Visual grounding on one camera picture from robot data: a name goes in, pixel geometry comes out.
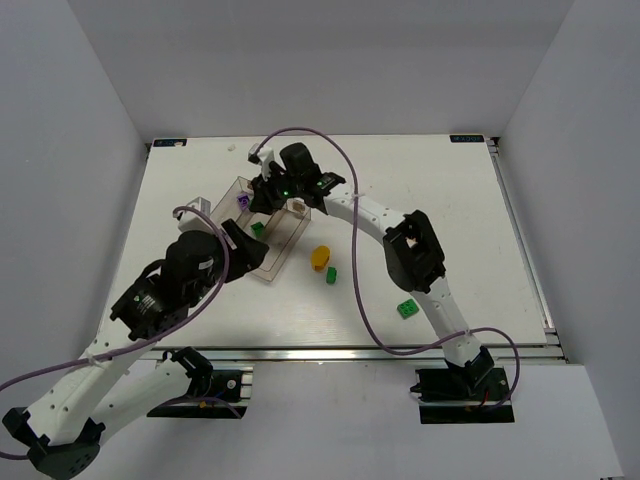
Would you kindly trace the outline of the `small green lego brick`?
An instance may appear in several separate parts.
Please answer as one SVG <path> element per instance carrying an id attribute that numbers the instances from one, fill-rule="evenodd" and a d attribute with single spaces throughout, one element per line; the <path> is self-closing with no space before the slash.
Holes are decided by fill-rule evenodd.
<path id="1" fill-rule="evenodd" d="M 261 238 L 264 235 L 265 225 L 262 222 L 253 223 L 250 228 L 255 238 Z"/>

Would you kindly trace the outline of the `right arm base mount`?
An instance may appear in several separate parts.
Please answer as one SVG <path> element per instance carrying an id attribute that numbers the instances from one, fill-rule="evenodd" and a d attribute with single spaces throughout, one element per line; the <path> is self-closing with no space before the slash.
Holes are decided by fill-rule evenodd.
<path id="1" fill-rule="evenodd" d="M 419 405 L 423 425 L 511 424 L 515 415 L 510 400 L 507 375 L 493 368 L 476 390 L 440 368 L 416 371 L 417 382 L 409 394 Z"/>

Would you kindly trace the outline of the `yellow rounded lego brick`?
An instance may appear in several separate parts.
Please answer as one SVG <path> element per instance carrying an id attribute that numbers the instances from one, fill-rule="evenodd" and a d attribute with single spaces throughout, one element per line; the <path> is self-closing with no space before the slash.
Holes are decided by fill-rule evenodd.
<path id="1" fill-rule="evenodd" d="M 316 247 L 310 256 L 311 267 L 315 272 L 324 271 L 330 262 L 331 250 L 326 245 Z"/>

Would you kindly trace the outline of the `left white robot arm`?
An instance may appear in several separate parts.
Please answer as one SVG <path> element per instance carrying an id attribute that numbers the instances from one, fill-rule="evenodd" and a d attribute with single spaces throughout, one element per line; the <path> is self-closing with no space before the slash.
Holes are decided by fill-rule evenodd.
<path id="1" fill-rule="evenodd" d="M 30 406 L 4 415 L 8 433 L 27 448 L 25 460 L 51 479 L 72 479 L 135 419 L 165 403 L 207 397 L 214 370 L 192 347 L 167 353 L 130 390 L 111 390 L 160 339 L 201 313 L 222 285 L 256 270 L 268 250 L 233 220 L 182 232 L 115 302 L 110 324 L 85 353 L 59 365 L 63 377 Z"/>

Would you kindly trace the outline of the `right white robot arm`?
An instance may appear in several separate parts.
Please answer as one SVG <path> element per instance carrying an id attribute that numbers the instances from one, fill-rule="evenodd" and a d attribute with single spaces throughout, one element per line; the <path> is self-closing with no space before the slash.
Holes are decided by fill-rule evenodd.
<path id="1" fill-rule="evenodd" d="M 488 349 L 471 333 L 446 279 L 445 255 L 427 215 L 389 209 L 356 192 L 354 181 L 324 172 L 300 143 L 280 151 L 277 163 L 271 148 L 255 144 L 248 161 L 261 167 L 251 180 L 251 210 L 272 214 L 297 199 L 307 207 L 344 220 L 378 242 L 390 279 L 409 293 L 424 311 L 452 374 L 468 390 L 479 388 L 494 366 Z"/>

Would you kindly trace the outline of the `large purple lego brick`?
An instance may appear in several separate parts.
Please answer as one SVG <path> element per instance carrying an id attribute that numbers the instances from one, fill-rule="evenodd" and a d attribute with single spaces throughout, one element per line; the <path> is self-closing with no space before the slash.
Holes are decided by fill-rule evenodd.
<path id="1" fill-rule="evenodd" d="M 239 194 L 236 197 L 237 204 L 241 211 L 246 211 L 251 204 L 251 197 L 247 193 Z"/>

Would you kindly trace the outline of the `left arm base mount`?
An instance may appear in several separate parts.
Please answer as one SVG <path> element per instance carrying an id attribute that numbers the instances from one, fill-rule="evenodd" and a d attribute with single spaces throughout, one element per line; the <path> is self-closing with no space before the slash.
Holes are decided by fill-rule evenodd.
<path id="1" fill-rule="evenodd" d="M 183 367 L 189 386 L 181 397 L 150 410 L 148 418 L 241 420 L 244 417 L 252 393 L 252 367 L 214 366 L 191 347 L 165 350 L 156 366 L 166 361 Z"/>

